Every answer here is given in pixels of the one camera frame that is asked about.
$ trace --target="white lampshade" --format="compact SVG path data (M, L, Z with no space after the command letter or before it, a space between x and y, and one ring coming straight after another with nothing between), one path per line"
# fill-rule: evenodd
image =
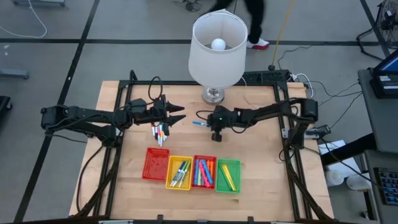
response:
M248 28L234 14L220 10L201 16L193 25L188 69L194 80L208 88L224 89L244 73ZM223 39L226 50L212 50L215 39Z

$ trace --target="green basket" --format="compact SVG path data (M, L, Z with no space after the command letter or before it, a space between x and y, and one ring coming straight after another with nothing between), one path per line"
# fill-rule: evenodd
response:
M225 179L224 173L221 170L219 164L226 164L228 166L229 173L231 174L232 181L234 182L236 191L233 191L228 181ZM236 159L218 159L217 160L217 180L216 180L216 191L223 193L239 194L241 193L241 161Z

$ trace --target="black pants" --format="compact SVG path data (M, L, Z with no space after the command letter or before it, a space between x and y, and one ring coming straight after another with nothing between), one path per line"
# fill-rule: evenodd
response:
M209 12L226 9L234 0L217 0L217 3ZM256 44L261 36L261 24L264 18L264 0L244 0L246 8L251 15L250 34L248 39L250 43Z

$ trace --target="silver lamp base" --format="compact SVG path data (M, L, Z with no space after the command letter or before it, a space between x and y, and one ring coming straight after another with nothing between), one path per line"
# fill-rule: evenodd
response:
M210 105L217 105L224 100L224 89L204 87L203 100Z

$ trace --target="wooden tabletop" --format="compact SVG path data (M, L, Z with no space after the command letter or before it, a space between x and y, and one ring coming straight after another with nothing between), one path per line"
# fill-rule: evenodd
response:
M159 86L153 86L153 95ZM118 82L103 82L97 102L97 110L112 111L118 90ZM147 85L134 85L132 99L143 98L149 102ZM225 89L221 105L232 110L234 107L258 108L275 103L273 87L232 86ZM168 190L164 182L141 178L146 150L158 147L149 125L132 126L126 130L121 162L119 165L111 218L114 219L156 219L163 214L165 220L228 220L245 221L253 216L255 221L294 221L292 202L285 164L278 159L282 141L277 118L258 122L244 134L224 129L223 142L211 140L211 132L203 126L193 125L199 119L195 112L212 110L201 98L202 86L164 86L166 98L173 104L184 106L177 114L187 117L170 129L170 137L163 145L170 149L170 155L209 155L219 158L239 159L241 168L241 193L223 194L208 189L190 191ZM290 97L306 97L302 83L289 83ZM305 146L317 149L317 142L305 140ZM82 165L100 147L96 139L89 139ZM86 203L98 186L105 150L103 149L88 165L81 183L80 206ZM307 189L319 206L333 217L330 198L323 175L320 156L309 150L301 150ZM298 200L301 195L298 189ZM108 190L104 191L101 213ZM70 214L76 213L76 194Z

